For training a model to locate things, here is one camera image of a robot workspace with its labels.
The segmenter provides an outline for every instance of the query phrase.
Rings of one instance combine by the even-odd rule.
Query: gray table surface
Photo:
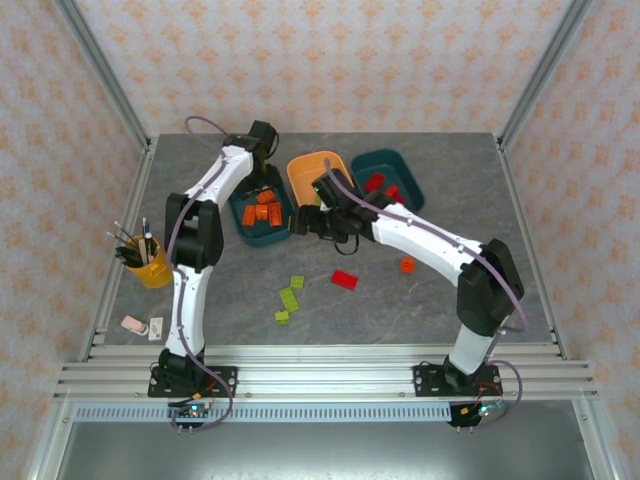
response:
[[[221,140],[220,136],[208,136]],[[423,218],[466,238],[506,242],[526,294],[523,306],[529,330],[509,342],[550,340],[540,295],[518,226],[504,173],[490,134],[327,133],[282,134],[272,163],[286,179],[287,163],[306,153],[331,150],[348,165],[363,152],[392,148],[400,152],[420,184]],[[155,235],[164,235],[165,201],[191,187],[211,166],[215,153],[188,135],[161,135],[136,225],[150,219]],[[208,287],[204,314],[207,344],[292,345],[453,343],[460,328],[456,291],[443,277],[418,264],[413,274],[399,271],[403,254],[364,240],[351,257],[335,252],[315,236],[291,236],[266,248],[252,248],[238,236],[228,206],[222,211],[225,249]],[[359,277],[355,291],[331,283],[339,269]],[[304,275],[297,292],[300,310],[289,325],[277,325],[282,310],[278,291],[291,275]],[[125,315],[146,322],[165,319],[166,339],[173,287],[144,288],[128,271],[120,280],[106,344],[146,344],[120,327]],[[513,322],[519,320],[514,315]]]

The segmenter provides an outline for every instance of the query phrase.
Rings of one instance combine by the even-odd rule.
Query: toy block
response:
[[[280,298],[282,299],[282,303],[284,304],[284,308],[287,312],[291,313],[300,309],[300,305],[298,305],[298,301],[296,300],[296,296],[293,294],[291,287],[280,290]]]
[[[286,325],[289,323],[289,312],[286,310],[283,312],[276,312],[276,323],[280,325]]]
[[[356,285],[358,284],[358,277],[349,275],[341,270],[336,270],[333,272],[331,282],[341,287],[348,288],[349,290],[355,290]]]
[[[411,257],[402,257],[400,262],[400,271],[403,273],[413,273],[416,269],[416,259]]]
[[[384,184],[384,175],[380,173],[374,173],[364,186],[365,193],[371,193],[374,190],[382,188]]]
[[[273,190],[264,190],[256,195],[256,200],[261,205],[267,205],[268,203],[273,203],[276,201],[276,194]]]
[[[270,203],[269,207],[269,225],[272,227],[282,226],[282,210],[279,203]]]
[[[242,216],[242,225],[245,227],[253,227],[256,224],[256,206],[247,205],[244,207],[244,215]]]
[[[398,194],[398,187],[396,185],[391,185],[385,190],[384,194],[390,196],[391,198],[396,198],[396,195]]]
[[[267,205],[256,205],[256,218],[267,220],[269,218],[269,207]]]
[[[291,275],[291,288],[304,287],[304,277],[302,275]]]

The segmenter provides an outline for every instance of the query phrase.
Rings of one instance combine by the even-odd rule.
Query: white eraser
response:
[[[135,318],[129,315],[124,317],[124,320],[122,320],[122,323],[120,325],[122,325],[124,328],[126,328],[130,332],[135,333],[136,335],[141,335],[141,336],[146,335],[147,332],[149,331],[148,325],[145,325],[140,320],[136,320]]]
[[[155,342],[162,340],[162,317],[153,317],[149,319],[149,341]]]

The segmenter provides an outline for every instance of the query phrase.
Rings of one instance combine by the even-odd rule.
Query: wall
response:
[[[501,131],[570,0],[80,0],[150,135]]]
[[[51,0],[0,3],[0,52],[0,476],[22,479],[139,152]]]
[[[594,2],[509,162],[572,355],[640,472],[640,9]]]

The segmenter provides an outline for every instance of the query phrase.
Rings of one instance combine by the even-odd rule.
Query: orange tray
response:
[[[287,165],[287,176],[298,206],[315,204],[316,191],[311,184],[327,172],[324,167],[326,158],[331,168],[339,168],[353,185],[351,175],[337,153],[323,151],[296,157]]]

